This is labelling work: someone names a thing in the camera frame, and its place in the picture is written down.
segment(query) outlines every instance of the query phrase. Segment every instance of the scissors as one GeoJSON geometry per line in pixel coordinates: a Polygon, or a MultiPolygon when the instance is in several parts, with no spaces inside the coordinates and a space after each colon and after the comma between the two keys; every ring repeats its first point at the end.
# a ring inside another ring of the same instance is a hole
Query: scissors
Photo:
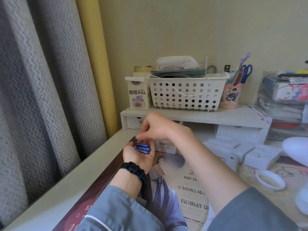
{"type": "Polygon", "coordinates": [[[251,75],[252,73],[252,65],[249,64],[248,66],[243,65],[240,69],[240,71],[242,71],[242,69],[244,70],[243,76],[240,80],[240,83],[244,84],[247,80],[247,78],[249,77],[249,75],[251,75]]]}

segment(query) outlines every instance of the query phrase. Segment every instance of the person's right hand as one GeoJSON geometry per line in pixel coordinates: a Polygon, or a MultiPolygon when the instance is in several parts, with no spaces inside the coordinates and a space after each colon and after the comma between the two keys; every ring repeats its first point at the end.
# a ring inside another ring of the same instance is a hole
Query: person's right hand
{"type": "Polygon", "coordinates": [[[150,113],[143,121],[141,132],[136,136],[138,141],[144,139],[170,140],[171,131],[183,126],[171,121],[159,113],[150,113]]]}

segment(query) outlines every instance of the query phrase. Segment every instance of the gray curtain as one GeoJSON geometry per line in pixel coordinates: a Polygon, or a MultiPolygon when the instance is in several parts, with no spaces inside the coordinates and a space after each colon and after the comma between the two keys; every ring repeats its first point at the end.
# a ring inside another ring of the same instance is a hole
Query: gray curtain
{"type": "Polygon", "coordinates": [[[1,0],[2,225],[106,139],[75,0],[1,0]]]}

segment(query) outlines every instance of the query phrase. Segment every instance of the cartoon print box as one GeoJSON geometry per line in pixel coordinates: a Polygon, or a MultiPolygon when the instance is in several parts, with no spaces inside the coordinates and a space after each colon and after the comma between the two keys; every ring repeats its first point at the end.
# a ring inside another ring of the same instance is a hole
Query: cartoon print box
{"type": "Polygon", "coordinates": [[[148,110],[152,105],[152,96],[147,78],[125,77],[125,80],[127,81],[131,109],[148,110]]]}
{"type": "Polygon", "coordinates": [[[274,71],[264,71],[259,90],[273,100],[308,101],[308,83],[291,84],[274,71]]]}

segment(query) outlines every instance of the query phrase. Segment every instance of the pink pen holder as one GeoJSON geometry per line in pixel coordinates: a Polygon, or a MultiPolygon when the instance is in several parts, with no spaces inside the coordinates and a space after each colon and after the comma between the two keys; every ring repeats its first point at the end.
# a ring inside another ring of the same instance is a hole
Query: pink pen holder
{"type": "Polygon", "coordinates": [[[232,83],[225,84],[219,107],[223,109],[235,109],[238,105],[243,87],[244,84],[242,83],[235,86],[232,83]]]}

